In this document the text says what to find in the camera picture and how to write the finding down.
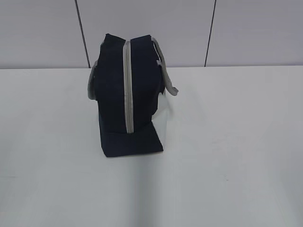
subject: navy blue bag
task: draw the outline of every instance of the navy blue bag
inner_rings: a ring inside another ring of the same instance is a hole
[[[107,157],[163,151],[167,100],[172,86],[158,42],[106,34],[88,84],[97,100],[101,146]]]

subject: bag handle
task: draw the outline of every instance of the bag handle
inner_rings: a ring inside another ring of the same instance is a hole
[[[164,85],[165,88],[168,90],[168,92],[172,95],[172,96],[176,96],[178,94],[178,89],[176,89],[175,87],[173,87],[171,80],[169,78],[169,75],[166,71],[166,63],[165,63],[165,59],[164,56],[162,54],[161,48],[159,46],[159,43],[157,42],[157,40],[155,38],[151,38],[152,42],[155,44],[155,49],[157,51],[157,54],[160,58],[160,61],[157,60],[158,65],[161,66],[161,70],[162,70],[162,74],[163,74],[163,78],[164,78]]]
[[[94,88],[94,84],[95,84],[94,72],[95,72],[95,68],[96,68],[97,64],[98,64],[98,60],[95,61],[95,64],[91,68],[90,75],[89,75],[89,83],[87,86],[88,96],[89,96],[89,99],[91,99],[91,100],[96,100],[95,88]]]

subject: zipper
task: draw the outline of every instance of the zipper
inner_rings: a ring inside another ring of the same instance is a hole
[[[123,74],[124,74],[124,110],[127,133],[134,132],[134,103],[131,62],[131,42],[126,41],[123,46]]]

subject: white wall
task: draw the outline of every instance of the white wall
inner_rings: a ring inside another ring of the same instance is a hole
[[[72,0],[1,0],[0,69],[83,68]]]
[[[302,0],[218,0],[207,66],[302,65]]]
[[[151,34],[168,66],[203,66],[214,0],[78,0],[90,63],[106,33]],[[73,0],[0,1],[0,68],[88,67]],[[303,1],[217,0],[206,66],[303,64]]]
[[[168,66],[202,66],[213,0],[78,0],[90,63],[106,33],[131,39],[151,34]]]

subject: white table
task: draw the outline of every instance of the white table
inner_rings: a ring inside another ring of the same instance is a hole
[[[0,227],[303,226],[303,67],[168,71],[165,151],[106,158],[89,69],[0,70]]]

